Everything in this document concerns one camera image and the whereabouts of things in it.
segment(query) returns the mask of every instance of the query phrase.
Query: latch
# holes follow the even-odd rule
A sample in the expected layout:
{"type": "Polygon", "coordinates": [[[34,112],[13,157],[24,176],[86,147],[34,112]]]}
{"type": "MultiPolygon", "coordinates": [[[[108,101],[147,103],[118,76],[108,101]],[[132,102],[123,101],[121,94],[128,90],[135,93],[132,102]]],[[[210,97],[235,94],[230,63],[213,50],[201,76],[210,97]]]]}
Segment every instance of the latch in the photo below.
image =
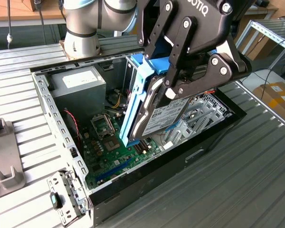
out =
{"type": "Polygon", "coordinates": [[[89,205],[84,189],[73,171],[59,171],[47,180],[50,198],[63,226],[78,220],[89,205]]]}

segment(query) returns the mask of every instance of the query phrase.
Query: cable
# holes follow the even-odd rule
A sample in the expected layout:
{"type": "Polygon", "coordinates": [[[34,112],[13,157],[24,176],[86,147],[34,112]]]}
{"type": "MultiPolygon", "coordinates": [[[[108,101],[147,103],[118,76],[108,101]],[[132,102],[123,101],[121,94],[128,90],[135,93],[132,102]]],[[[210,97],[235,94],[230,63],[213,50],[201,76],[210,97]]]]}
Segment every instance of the cable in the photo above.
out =
{"type": "Polygon", "coordinates": [[[52,28],[53,28],[53,32],[54,32],[54,35],[55,35],[55,41],[56,41],[56,43],[58,43],[58,40],[57,40],[57,36],[56,36],[56,32],[55,32],[54,25],[52,25],[52,28]]]}
{"type": "Polygon", "coordinates": [[[258,42],[253,46],[253,48],[251,48],[251,50],[248,52],[248,54],[246,54],[245,56],[248,57],[250,55],[250,53],[257,47],[257,45],[264,39],[265,35],[263,35],[258,42]]]}
{"type": "Polygon", "coordinates": [[[53,35],[53,31],[52,31],[51,25],[48,25],[48,26],[49,26],[49,29],[51,30],[51,35],[52,35],[53,42],[57,43],[57,41],[54,39],[54,35],[53,35]]]}
{"type": "Polygon", "coordinates": [[[102,38],[105,38],[105,36],[104,35],[101,35],[101,34],[97,34],[98,36],[101,36],[102,38]]]}
{"type": "Polygon", "coordinates": [[[62,15],[63,19],[64,19],[64,20],[65,20],[65,22],[66,22],[66,21],[67,21],[67,19],[66,19],[65,15],[63,14],[63,10],[62,10],[62,9],[60,10],[60,13],[61,13],[61,15],[62,15]]]}
{"type": "Polygon", "coordinates": [[[121,98],[121,94],[119,94],[119,97],[118,97],[118,101],[117,101],[117,104],[116,105],[114,105],[112,108],[117,108],[118,106],[119,106],[119,104],[120,104],[120,98],[121,98]]]}
{"type": "Polygon", "coordinates": [[[65,15],[63,14],[63,4],[64,4],[64,0],[58,0],[58,7],[60,9],[60,13],[63,17],[63,19],[65,20],[65,22],[67,21],[65,15]]]}
{"type": "Polygon", "coordinates": [[[13,41],[13,36],[11,35],[11,22],[10,22],[10,0],[8,0],[8,18],[9,18],[9,33],[6,39],[8,40],[8,49],[9,49],[10,43],[13,41]]]}
{"type": "Polygon", "coordinates": [[[267,83],[267,80],[268,80],[269,75],[270,75],[271,72],[272,72],[272,69],[269,71],[269,73],[268,73],[268,75],[266,77],[265,84],[264,84],[264,89],[263,89],[262,96],[261,96],[261,100],[263,100],[264,92],[265,92],[265,89],[266,89],[266,83],[267,83]]]}
{"type": "Polygon", "coordinates": [[[43,39],[44,39],[44,43],[46,45],[47,44],[47,40],[46,40],[46,34],[44,32],[44,21],[43,21],[43,16],[42,16],[42,12],[41,12],[41,7],[38,9],[38,11],[39,11],[40,19],[41,19],[43,39]]]}
{"type": "MultiPolygon", "coordinates": [[[[270,70],[270,68],[260,68],[260,69],[254,71],[254,72],[251,72],[251,73],[252,73],[252,74],[255,74],[255,75],[258,76],[260,79],[262,79],[263,81],[265,81],[265,79],[263,79],[262,77],[260,77],[260,76],[256,73],[256,72],[261,71],[261,70],[270,70]]],[[[248,79],[250,76],[251,76],[251,75],[249,75],[248,77],[244,78],[244,80],[243,80],[243,81],[240,81],[240,82],[243,83],[243,82],[244,82],[246,79],[248,79]]]]}
{"type": "MultiPolygon", "coordinates": [[[[256,48],[256,46],[262,41],[262,39],[265,37],[265,35],[263,35],[259,41],[256,43],[256,45],[248,52],[248,54],[246,54],[245,56],[248,57],[248,55],[250,55],[250,53],[256,48]]],[[[279,46],[280,44],[282,44],[285,41],[285,39],[283,39],[281,42],[279,42],[277,45],[275,45],[270,52],[272,52],[277,46],[279,46]]]]}
{"type": "Polygon", "coordinates": [[[77,131],[77,138],[79,141],[79,129],[78,129],[78,125],[77,125],[77,121],[75,119],[75,117],[67,110],[63,110],[64,112],[66,112],[67,114],[69,114],[71,116],[71,118],[73,119],[74,123],[75,123],[75,127],[76,127],[76,131],[77,131]]]}

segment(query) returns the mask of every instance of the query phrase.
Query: black cable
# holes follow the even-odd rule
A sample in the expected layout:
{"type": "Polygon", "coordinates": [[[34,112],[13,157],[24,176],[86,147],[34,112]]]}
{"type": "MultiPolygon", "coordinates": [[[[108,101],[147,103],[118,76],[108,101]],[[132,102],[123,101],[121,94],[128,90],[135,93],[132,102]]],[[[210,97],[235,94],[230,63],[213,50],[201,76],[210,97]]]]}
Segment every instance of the black cable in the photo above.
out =
{"type": "Polygon", "coordinates": [[[269,75],[270,75],[271,72],[272,72],[272,69],[269,71],[269,73],[268,73],[268,75],[266,77],[265,84],[264,84],[264,89],[263,89],[262,96],[261,96],[261,100],[263,99],[264,92],[265,92],[265,89],[266,89],[266,83],[267,83],[267,80],[268,80],[269,75]]]}
{"type": "Polygon", "coordinates": [[[101,36],[101,37],[103,37],[103,38],[105,38],[105,36],[104,35],[101,35],[101,34],[97,34],[98,36],[101,36]]]}
{"type": "Polygon", "coordinates": [[[257,43],[253,46],[253,48],[251,48],[251,50],[245,55],[246,57],[248,57],[251,52],[257,47],[257,45],[264,39],[265,35],[263,35],[258,41],[257,43]]]}
{"type": "Polygon", "coordinates": [[[54,32],[55,41],[56,41],[56,43],[58,43],[58,40],[57,40],[57,36],[56,36],[56,32],[55,32],[55,28],[54,28],[54,25],[52,25],[52,29],[53,29],[53,32],[54,32]]]}
{"type": "Polygon", "coordinates": [[[8,0],[8,18],[9,18],[9,33],[7,36],[7,40],[8,40],[8,49],[10,48],[10,43],[13,40],[13,37],[11,35],[11,22],[10,22],[10,0],[8,0]]]}
{"type": "MultiPolygon", "coordinates": [[[[265,81],[265,79],[263,79],[262,77],[260,77],[260,76],[256,73],[256,72],[261,71],[261,70],[270,70],[270,68],[260,68],[260,69],[258,69],[258,70],[256,70],[256,71],[252,72],[252,74],[255,74],[255,75],[258,76],[260,79],[262,79],[263,81],[265,81]]],[[[243,81],[240,81],[240,82],[243,83],[243,82],[244,82],[246,79],[248,79],[250,76],[251,76],[251,75],[247,76],[246,78],[244,78],[243,81]]]]}
{"type": "Polygon", "coordinates": [[[64,4],[64,0],[58,0],[58,7],[60,9],[60,13],[63,17],[63,19],[65,20],[65,22],[67,21],[65,15],[63,14],[63,4],[64,4]]]}
{"type": "MultiPolygon", "coordinates": [[[[256,46],[262,41],[262,39],[264,38],[265,36],[263,35],[261,37],[261,39],[259,39],[259,41],[256,43],[256,45],[249,51],[249,53],[247,55],[245,55],[246,57],[248,57],[248,55],[250,55],[250,53],[256,48],[256,46]]],[[[279,46],[280,44],[282,44],[283,42],[285,42],[285,39],[283,39],[281,42],[279,42],[277,45],[275,45],[270,52],[272,52],[277,46],[279,46]]]]}
{"type": "Polygon", "coordinates": [[[49,26],[49,30],[51,31],[52,40],[53,40],[54,43],[56,43],[56,41],[54,39],[54,35],[53,35],[53,31],[52,31],[51,25],[48,25],[48,26],[49,26]]]}
{"type": "Polygon", "coordinates": [[[67,19],[66,19],[65,15],[63,14],[63,10],[62,10],[62,9],[60,9],[60,13],[61,13],[61,15],[62,15],[63,19],[64,19],[64,20],[65,20],[65,22],[66,22],[66,21],[67,21],[67,19]]]}
{"type": "Polygon", "coordinates": [[[44,43],[45,45],[47,44],[47,40],[46,40],[46,34],[44,32],[44,21],[43,21],[43,16],[42,16],[42,12],[41,12],[41,8],[39,8],[39,15],[40,15],[40,20],[41,20],[41,25],[42,25],[42,33],[43,33],[43,39],[44,39],[44,43]]]}

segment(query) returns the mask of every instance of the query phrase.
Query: bolt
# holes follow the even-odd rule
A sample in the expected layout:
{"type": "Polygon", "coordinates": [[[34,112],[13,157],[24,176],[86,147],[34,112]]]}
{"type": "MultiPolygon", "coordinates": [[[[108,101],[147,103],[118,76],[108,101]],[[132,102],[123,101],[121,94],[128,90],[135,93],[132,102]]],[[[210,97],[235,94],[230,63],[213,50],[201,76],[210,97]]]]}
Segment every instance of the bolt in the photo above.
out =
{"type": "Polygon", "coordinates": [[[227,74],[227,68],[226,67],[222,67],[221,69],[220,69],[220,74],[221,75],[226,75],[227,74]]]}
{"type": "Polygon", "coordinates": [[[232,7],[229,3],[225,3],[222,7],[224,13],[230,13],[232,11],[232,7]]]}
{"type": "Polygon", "coordinates": [[[213,58],[213,59],[211,60],[211,63],[212,63],[212,65],[216,66],[216,65],[219,63],[219,61],[218,61],[217,58],[213,58]]]}
{"type": "Polygon", "coordinates": [[[171,9],[171,6],[170,6],[170,4],[166,4],[166,11],[169,11],[171,9]]]}
{"type": "Polygon", "coordinates": [[[184,21],[184,23],[183,23],[183,26],[184,26],[184,28],[186,29],[186,28],[188,28],[188,26],[189,26],[189,22],[186,20],[186,21],[184,21]]]}

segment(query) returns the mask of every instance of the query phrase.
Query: table leg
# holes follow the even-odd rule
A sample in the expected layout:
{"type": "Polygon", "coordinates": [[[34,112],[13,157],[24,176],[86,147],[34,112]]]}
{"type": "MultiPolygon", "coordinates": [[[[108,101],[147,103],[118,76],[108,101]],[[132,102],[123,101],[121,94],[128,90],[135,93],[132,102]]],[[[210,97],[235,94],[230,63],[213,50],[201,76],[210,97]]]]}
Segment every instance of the table leg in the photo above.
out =
{"type": "Polygon", "coordinates": [[[244,29],[244,31],[242,32],[241,36],[238,38],[237,43],[236,43],[236,47],[239,48],[243,41],[245,40],[245,38],[247,37],[247,35],[249,34],[249,32],[251,31],[251,21],[249,21],[249,23],[247,24],[246,28],[244,29]]]}
{"type": "Polygon", "coordinates": [[[256,40],[257,36],[259,34],[259,31],[256,31],[252,38],[249,40],[249,42],[247,43],[246,47],[244,48],[244,50],[242,51],[242,54],[245,55],[247,53],[247,51],[249,50],[249,48],[251,47],[251,45],[253,44],[253,42],[256,40]]]}
{"type": "Polygon", "coordinates": [[[285,54],[285,49],[281,52],[281,54],[275,59],[275,61],[273,61],[273,63],[270,65],[270,69],[272,69],[277,63],[278,61],[280,61],[280,59],[283,57],[283,55],[285,54]]]}

